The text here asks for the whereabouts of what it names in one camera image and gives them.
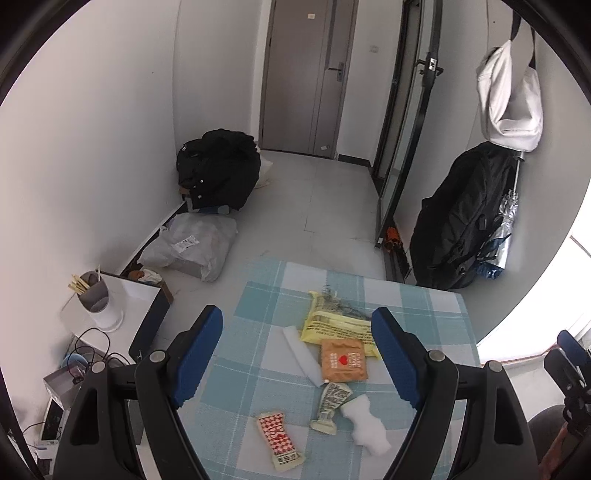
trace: orange snack package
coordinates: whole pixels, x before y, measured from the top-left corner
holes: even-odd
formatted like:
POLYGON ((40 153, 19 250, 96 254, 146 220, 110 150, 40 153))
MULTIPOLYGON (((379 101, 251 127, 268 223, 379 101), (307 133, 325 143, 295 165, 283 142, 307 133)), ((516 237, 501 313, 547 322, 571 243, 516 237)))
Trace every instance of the orange snack package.
POLYGON ((367 380, 363 342, 355 338, 323 339, 322 376, 330 382, 367 380))

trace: chopsticks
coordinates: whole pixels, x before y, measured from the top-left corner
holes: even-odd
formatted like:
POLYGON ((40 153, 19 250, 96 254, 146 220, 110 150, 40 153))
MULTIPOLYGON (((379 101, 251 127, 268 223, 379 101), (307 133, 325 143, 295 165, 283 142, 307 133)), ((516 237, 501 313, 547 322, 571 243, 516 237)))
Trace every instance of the chopsticks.
POLYGON ((74 281, 70 282, 68 288, 76 292, 78 295, 82 295, 85 293, 89 288, 90 285, 82 280, 78 275, 72 275, 74 281))

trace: blue object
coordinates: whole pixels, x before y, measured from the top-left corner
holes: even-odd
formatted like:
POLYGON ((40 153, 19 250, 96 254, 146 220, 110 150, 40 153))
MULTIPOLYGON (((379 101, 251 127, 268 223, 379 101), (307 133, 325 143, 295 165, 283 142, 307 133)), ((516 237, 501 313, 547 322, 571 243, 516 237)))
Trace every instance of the blue object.
POLYGON ((504 271, 504 268, 488 262, 481 263, 476 269, 476 273, 478 273, 481 277, 490 278, 492 280, 498 278, 499 275, 501 275, 504 271))
POLYGON ((195 395, 217 341, 222 335, 223 315, 219 308, 208 306, 201 315, 204 319, 200 329, 178 365, 176 387, 172 396, 176 408, 180 408, 195 395))
POLYGON ((409 401, 413 408, 417 408, 422 400, 418 388, 418 372, 380 310, 382 309, 376 309, 371 317, 371 333, 374 342, 384 359, 398 395, 403 400, 409 401))
POLYGON ((591 362, 589 352, 566 330, 562 330, 558 334, 556 342, 574 366, 584 367, 591 362))
POLYGON ((69 353, 61 361, 60 368, 64 368, 66 365, 71 364, 72 362, 80 362, 85 367, 88 367, 88 361, 81 354, 79 354, 79 353, 69 353))
POLYGON ((193 211, 205 213, 208 215, 227 215, 228 213, 230 213, 230 207, 228 205, 221 205, 219 207, 201 207, 193 211))

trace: door handle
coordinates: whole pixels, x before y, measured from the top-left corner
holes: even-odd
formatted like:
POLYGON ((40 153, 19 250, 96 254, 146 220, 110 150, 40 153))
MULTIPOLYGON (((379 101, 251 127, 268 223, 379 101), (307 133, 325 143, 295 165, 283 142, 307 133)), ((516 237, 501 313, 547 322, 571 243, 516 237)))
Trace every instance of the door handle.
POLYGON ((336 81, 342 82, 343 81, 343 71, 345 70, 345 62, 340 61, 338 68, 335 69, 334 67, 329 67, 329 68, 327 68, 327 70, 336 70, 338 72, 336 74, 336 81))

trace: clothes pile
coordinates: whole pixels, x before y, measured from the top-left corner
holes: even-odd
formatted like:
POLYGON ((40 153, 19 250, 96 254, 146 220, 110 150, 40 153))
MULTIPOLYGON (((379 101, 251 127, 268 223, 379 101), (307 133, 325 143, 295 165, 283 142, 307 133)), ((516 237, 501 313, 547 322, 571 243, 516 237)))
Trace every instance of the clothes pile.
POLYGON ((189 191, 193 209, 227 205, 239 210, 260 169, 254 138, 222 128, 185 143, 177 154, 178 184, 189 191))

